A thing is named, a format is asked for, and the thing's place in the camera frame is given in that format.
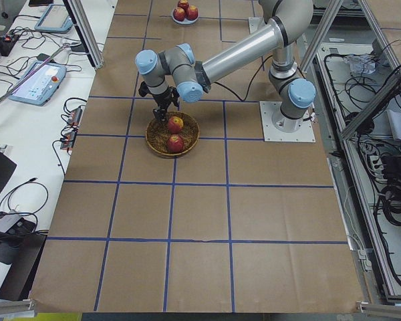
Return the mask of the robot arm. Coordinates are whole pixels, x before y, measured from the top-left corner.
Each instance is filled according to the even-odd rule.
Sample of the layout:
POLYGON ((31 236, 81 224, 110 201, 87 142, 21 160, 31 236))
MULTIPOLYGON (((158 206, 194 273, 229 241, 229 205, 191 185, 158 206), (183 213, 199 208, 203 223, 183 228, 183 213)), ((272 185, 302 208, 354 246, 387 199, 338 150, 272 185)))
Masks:
POLYGON ((260 1, 259 4, 264 26, 204 62, 195 60, 187 43, 160 53, 146 49, 136 55, 135 64, 143 78, 138 92, 154 98, 158 105, 154 109, 157 120, 165 119, 170 104, 177 105, 180 99, 188 103, 199 101, 213 83, 271 52, 269 80, 282 100, 273 114, 273 125, 287 133, 300 129, 316 90, 310 81, 297 75, 293 43, 309 26, 313 3, 260 1))

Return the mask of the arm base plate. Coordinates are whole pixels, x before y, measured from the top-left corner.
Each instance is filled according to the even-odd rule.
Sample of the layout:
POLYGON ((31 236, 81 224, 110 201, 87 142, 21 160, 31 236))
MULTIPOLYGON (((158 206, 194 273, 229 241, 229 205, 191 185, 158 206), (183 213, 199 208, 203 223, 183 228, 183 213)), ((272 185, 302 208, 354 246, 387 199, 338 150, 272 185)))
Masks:
POLYGON ((281 102, 260 101, 261 123, 265 142, 315 143, 309 110, 298 120, 284 117, 281 102))

